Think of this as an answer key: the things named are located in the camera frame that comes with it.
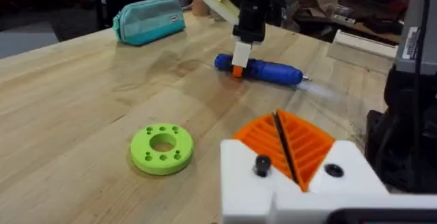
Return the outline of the white orange left gripper right finger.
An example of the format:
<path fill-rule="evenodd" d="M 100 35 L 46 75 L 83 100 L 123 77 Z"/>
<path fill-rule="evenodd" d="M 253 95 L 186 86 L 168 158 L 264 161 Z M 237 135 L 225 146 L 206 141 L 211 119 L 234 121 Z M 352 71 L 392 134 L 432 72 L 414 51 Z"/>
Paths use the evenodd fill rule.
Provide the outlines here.
<path fill-rule="evenodd" d="M 292 179 L 301 191 L 388 193 L 355 143 L 336 140 L 312 123 L 283 110 L 278 110 L 276 117 Z"/>

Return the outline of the white orange left gripper left finger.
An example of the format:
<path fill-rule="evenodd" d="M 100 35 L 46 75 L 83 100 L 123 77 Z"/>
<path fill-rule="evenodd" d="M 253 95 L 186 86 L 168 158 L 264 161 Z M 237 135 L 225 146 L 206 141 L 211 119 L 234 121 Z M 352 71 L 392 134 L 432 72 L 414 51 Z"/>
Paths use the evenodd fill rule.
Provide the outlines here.
<path fill-rule="evenodd" d="M 243 126 L 220 143 L 223 223 L 274 223 L 277 197 L 299 192 L 273 113 Z"/>

